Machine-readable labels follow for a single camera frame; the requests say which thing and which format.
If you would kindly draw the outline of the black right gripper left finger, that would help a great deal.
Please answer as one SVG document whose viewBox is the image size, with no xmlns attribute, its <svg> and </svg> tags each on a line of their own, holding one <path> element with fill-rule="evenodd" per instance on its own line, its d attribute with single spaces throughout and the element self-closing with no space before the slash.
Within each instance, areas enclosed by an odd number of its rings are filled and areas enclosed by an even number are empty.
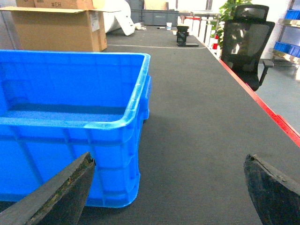
<svg viewBox="0 0 300 225">
<path fill-rule="evenodd" d="M 95 160 L 82 154 L 0 214 L 2 225 L 76 225 L 90 192 Z"/>
</svg>

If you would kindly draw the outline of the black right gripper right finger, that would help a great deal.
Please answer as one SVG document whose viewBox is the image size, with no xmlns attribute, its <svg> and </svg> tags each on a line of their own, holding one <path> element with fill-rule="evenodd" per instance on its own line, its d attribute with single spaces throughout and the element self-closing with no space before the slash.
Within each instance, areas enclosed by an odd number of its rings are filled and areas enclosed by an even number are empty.
<svg viewBox="0 0 300 225">
<path fill-rule="evenodd" d="M 257 155 L 243 165 L 248 194 L 264 225 L 300 223 L 300 184 Z"/>
</svg>

